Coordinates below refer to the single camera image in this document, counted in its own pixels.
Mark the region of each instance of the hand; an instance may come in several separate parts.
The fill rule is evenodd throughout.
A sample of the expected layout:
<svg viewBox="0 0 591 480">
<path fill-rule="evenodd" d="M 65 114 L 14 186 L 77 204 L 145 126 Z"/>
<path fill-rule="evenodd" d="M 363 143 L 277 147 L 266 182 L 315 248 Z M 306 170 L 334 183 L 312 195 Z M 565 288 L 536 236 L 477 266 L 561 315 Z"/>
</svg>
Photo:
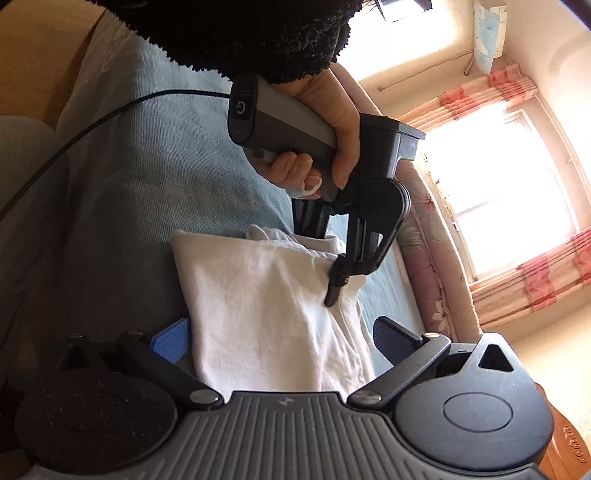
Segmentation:
<svg viewBox="0 0 591 480">
<path fill-rule="evenodd" d="M 319 114 L 336 131 L 337 154 L 332 167 L 335 185 L 343 189 L 359 161 L 359 112 L 344 88 L 329 70 L 273 87 L 294 97 Z M 281 154 L 271 164 L 251 162 L 259 175 L 284 189 L 311 190 L 320 173 L 312 168 L 312 158 L 293 152 Z"/>
</svg>

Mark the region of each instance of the black cable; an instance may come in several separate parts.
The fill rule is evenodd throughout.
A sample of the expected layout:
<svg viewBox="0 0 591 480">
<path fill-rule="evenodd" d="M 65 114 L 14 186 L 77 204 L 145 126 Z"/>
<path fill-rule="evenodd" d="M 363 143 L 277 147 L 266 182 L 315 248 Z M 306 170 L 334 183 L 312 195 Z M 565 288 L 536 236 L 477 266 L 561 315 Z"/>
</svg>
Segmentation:
<svg viewBox="0 0 591 480">
<path fill-rule="evenodd" d="M 228 93 L 221 93 L 221 92 L 208 92 L 206 90 L 185 90 L 185 89 L 170 89 L 170 90 L 162 90 L 160 92 L 149 93 L 148 95 L 144 95 L 143 97 L 136 98 L 129 103 L 126 103 L 124 106 L 120 106 L 119 108 L 113 110 L 111 113 L 107 113 L 105 116 L 99 118 L 96 122 L 90 124 L 86 127 L 82 132 L 77 134 L 74 138 L 72 138 L 69 142 L 67 142 L 63 147 L 61 147 L 56 153 L 54 153 L 49 160 L 47 160 L 39 170 L 37 170 L 33 176 L 27 180 L 27 182 L 16 192 L 10 201 L 0 210 L 0 222 L 4 220 L 6 215 L 12 210 L 12 208 L 17 204 L 17 202 L 26 194 L 26 192 L 35 185 L 35 182 L 41 178 L 41 176 L 49 170 L 49 168 L 60 158 L 66 151 L 68 151 L 71 147 L 73 147 L 79 140 L 85 137 L 87 134 L 92 132 L 95 128 L 104 124 L 107 120 L 112 119 L 114 116 L 119 115 L 120 113 L 129 110 L 133 106 L 143 103 L 146 100 L 150 100 L 151 98 L 162 97 L 164 95 L 200 95 L 200 96 L 207 96 L 207 97 L 219 97 L 219 98 L 230 98 L 230 94 Z"/>
</svg>

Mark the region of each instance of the black fuzzy sleeve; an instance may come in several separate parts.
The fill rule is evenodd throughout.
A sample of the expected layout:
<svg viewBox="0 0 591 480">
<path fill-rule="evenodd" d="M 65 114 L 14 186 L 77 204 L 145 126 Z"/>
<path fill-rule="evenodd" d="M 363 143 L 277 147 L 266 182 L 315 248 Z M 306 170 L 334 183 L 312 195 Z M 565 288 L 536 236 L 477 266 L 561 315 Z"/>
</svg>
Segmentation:
<svg viewBox="0 0 591 480">
<path fill-rule="evenodd" d="M 172 60 L 285 83 L 319 73 L 345 46 L 362 0 L 93 0 Z"/>
</svg>

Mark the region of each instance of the metal screw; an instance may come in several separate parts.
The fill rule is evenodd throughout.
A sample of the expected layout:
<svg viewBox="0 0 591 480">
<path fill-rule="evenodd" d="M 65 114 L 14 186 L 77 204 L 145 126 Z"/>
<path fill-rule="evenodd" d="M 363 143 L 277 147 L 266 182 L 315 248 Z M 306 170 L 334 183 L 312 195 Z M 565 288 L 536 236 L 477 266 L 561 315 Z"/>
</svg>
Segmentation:
<svg viewBox="0 0 591 480">
<path fill-rule="evenodd" d="M 351 394 L 351 400 L 359 405 L 375 405 L 382 401 L 382 395 L 371 390 L 358 390 Z"/>
<path fill-rule="evenodd" d="M 213 390 L 206 388 L 202 390 L 195 390 L 191 392 L 189 398 L 193 403 L 199 403 L 200 405 L 211 405 L 220 399 L 220 396 Z"/>
</svg>

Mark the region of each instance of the window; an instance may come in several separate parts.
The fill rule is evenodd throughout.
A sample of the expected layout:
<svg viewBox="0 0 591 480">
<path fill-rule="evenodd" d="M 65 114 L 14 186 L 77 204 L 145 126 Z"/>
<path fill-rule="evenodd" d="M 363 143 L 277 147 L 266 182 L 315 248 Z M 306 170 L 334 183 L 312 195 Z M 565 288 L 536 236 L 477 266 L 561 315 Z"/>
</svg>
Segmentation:
<svg viewBox="0 0 591 480">
<path fill-rule="evenodd" d="M 523 109 L 493 106 L 431 131 L 420 157 L 474 281 L 579 231 L 556 161 Z"/>
</svg>

